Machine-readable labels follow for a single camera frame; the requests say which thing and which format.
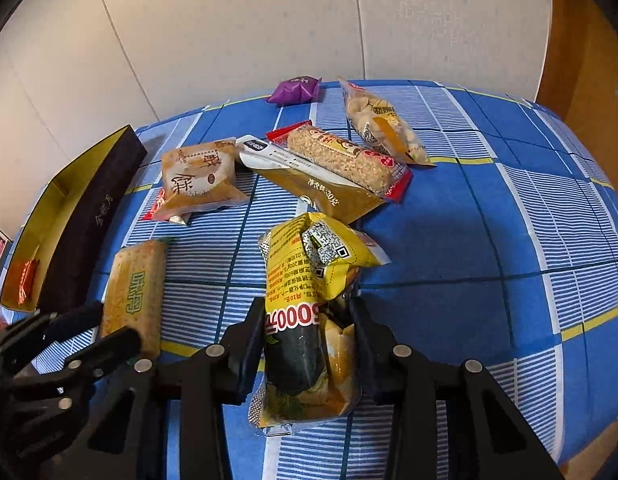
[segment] white wall panel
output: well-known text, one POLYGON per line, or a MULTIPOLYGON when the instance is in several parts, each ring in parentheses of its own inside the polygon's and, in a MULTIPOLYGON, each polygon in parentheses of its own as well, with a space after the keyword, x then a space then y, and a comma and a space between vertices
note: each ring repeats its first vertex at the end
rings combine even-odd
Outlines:
POLYGON ((70 158, 127 123, 156 120, 101 0, 24 0, 1 37, 27 94, 70 158))
POLYGON ((535 99, 551 0, 359 0, 367 78, 433 79, 535 99))
POLYGON ((105 1, 161 117, 295 75, 363 75, 356 0, 105 1))
POLYGON ((13 238, 39 191, 69 158, 28 100, 0 38, 0 229, 13 238))

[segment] small red wrapped candy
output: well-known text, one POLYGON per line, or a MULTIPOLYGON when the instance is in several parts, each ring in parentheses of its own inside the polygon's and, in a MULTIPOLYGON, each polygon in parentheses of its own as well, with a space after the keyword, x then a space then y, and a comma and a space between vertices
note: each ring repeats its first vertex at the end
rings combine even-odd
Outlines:
POLYGON ((318 97, 322 80, 308 75, 287 79, 278 85, 267 103, 284 106, 313 101, 318 97))

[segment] qr code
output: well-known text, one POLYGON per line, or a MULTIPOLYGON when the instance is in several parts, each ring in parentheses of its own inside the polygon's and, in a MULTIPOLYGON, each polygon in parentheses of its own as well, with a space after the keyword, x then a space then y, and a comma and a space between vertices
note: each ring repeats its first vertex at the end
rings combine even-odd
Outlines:
POLYGON ((333 260, 351 256, 343 241, 323 221, 318 221, 308 228, 303 233, 302 240, 305 253, 309 256, 309 261, 315 269, 316 275, 318 275, 317 271, 320 268, 323 269, 324 273, 324 266, 327 266, 333 260))

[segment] plaid tablecloth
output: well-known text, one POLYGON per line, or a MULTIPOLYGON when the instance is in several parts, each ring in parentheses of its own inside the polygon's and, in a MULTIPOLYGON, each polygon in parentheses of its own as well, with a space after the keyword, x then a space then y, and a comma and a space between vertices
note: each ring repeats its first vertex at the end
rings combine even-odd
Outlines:
MULTIPOLYGON (((357 82, 393 103, 417 131, 434 170, 413 170, 400 205, 362 229, 393 263, 361 281, 376 320, 427 357, 485 363, 555 460, 566 460, 618 417, 618 197, 587 149, 551 111, 508 95, 427 81, 357 82)), ((216 342, 265 292, 256 244, 291 218, 297 199, 238 173, 247 205, 195 214, 189 227, 138 221, 161 186, 160 156, 177 146, 263 136, 313 119, 361 142, 337 84, 320 101, 277 108, 257 96, 209 105, 138 131, 149 151, 119 207, 89 296, 101 299, 122 246, 171 236, 163 304, 163 358, 216 342)), ((89 341, 50 348, 41 371, 89 341)), ((381 478, 391 408, 363 398, 349 416, 265 440, 247 404, 226 407, 233 475, 256 479, 381 478)), ((179 406, 172 405, 171 431, 179 406)), ((446 478, 445 406, 438 405, 439 478, 446 478)), ((169 477, 178 478, 177 439, 169 477)))

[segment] snack package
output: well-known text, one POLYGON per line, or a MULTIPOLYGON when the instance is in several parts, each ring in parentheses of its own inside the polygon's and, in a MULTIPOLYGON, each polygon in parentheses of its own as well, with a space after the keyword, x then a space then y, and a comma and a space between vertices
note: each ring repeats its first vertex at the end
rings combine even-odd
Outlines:
POLYGON ((313 101, 318 97, 320 81, 308 75, 294 77, 283 81, 267 99, 267 103, 276 105, 297 105, 313 101))
POLYGON ((403 164, 435 166, 416 133, 395 112, 391 103, 353 83, 338 81, 347 117, 367 145, 403 164))
POLYGON ((160 355, 160 322, 168 240, 158 238, 118 251, 106 284, 100 335, 135 328, 142 357, 160 355))
POLYGON ((23 304, 31 294, 31 287, 33 286, 33 278, 36 275, 36 269, 38 268, 39 260, 29 260, 25 263, 24 269, 22 269, 22 276, 20 276, 20 287, 18 288, 18 305, 23 304))
POLYGON ((381 153, 328 134, 305 121, 300 126, 267 134, 271 142, 297 153, 321 168, 371 191, 376 196, 400 202, 411 180, 404 164, 381 153))
POLYGON ((215 140, 163 155, 164 204, 154 220, 240 205, 249 197, 234 186, 235 139, 215 140))
MULTIPOLYGON (((164 187, 161 187, 158 196, 155 198, 153 205, 151 208, 140 218, 140 220, 155 220, 153 218, 154 213, 164 204, 164 187)), ((172 224, 179 225, 187 225, 189 219, 191 218, 191 213, 185 213, 181 216, 175 215, 170 217, 167 222, 171 222, 172 224)))
POLYGON ((236 143, 239 160, 246 168, 345 224, 384 203, 371 191, 281 146, 250 135, 236 143))
POLYGON ((267 262, 265 392, 259 426, 342 415, 358 398, 354 327, 324 313, 360 267, 389 262, 367 235, 304 213, 259 239, 267 262))

